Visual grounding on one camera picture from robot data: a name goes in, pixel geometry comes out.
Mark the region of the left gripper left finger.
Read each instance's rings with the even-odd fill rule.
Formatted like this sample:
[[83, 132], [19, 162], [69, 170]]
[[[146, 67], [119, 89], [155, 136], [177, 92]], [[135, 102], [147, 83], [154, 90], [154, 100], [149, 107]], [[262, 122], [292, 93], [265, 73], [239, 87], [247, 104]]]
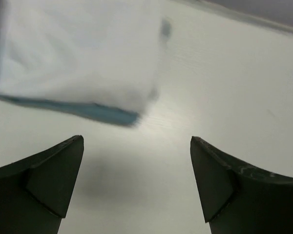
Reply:
[[84, 153], [73, 136], [0, 167], [0, 234], [56, 234], [66, 217]]

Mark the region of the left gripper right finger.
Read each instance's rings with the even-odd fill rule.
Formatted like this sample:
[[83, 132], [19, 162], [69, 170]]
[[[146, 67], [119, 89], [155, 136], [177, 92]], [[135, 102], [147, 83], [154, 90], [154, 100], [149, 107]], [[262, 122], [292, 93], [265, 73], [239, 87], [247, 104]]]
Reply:
[[293, 234], [293, 178], [253, 166], [200, 137], [190, 156], [213, 234]]

